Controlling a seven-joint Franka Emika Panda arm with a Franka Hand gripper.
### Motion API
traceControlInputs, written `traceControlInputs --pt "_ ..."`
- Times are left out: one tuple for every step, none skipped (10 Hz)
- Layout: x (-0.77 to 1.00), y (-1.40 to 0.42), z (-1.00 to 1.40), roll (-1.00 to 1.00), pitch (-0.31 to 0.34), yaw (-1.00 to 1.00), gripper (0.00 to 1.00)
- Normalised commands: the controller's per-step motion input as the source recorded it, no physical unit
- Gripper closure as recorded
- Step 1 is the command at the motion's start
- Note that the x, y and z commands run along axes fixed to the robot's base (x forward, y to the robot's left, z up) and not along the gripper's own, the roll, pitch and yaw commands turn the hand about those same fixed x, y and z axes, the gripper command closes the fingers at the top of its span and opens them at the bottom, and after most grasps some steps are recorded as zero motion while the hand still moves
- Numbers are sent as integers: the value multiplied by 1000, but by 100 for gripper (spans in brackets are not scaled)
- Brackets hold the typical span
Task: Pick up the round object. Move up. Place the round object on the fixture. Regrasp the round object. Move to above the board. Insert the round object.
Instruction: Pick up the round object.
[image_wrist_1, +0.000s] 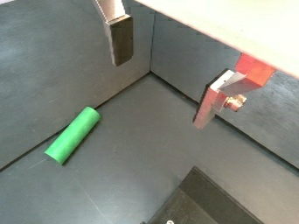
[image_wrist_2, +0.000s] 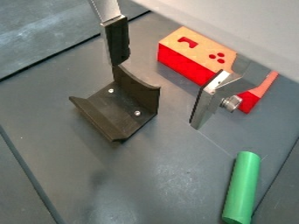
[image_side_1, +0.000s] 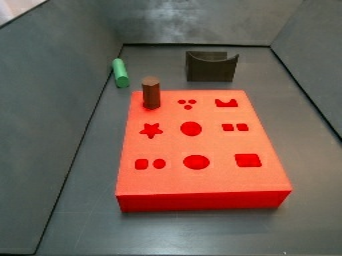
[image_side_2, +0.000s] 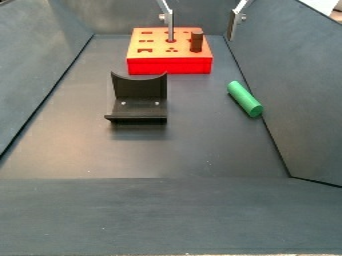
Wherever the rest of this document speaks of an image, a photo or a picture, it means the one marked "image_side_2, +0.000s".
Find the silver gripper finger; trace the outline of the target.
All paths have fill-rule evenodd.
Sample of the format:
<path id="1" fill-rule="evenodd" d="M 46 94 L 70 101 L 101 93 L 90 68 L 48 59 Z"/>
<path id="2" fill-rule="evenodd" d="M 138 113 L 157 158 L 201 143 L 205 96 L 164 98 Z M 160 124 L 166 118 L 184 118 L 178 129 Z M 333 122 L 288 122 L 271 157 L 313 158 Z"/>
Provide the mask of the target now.
<path id="1" fill-rule="evenodd" d="M 245 19 L 243 10 L 251 5 L 252 2 L 253 0 L 239 0 L 236 7 L 231 9 L 227 27 L 227 39 L 229 41 L 233 40 L 237 24 Z"/>
<path id="2" fill-rule="evenodd" d="M 168 38 L 166 41 L 173 41 L 173 11 L 169 8 L 165 0 L 156 0 L 161 13 L 158 14 L 158 19 L 164 22 L 168 27 Z"/>

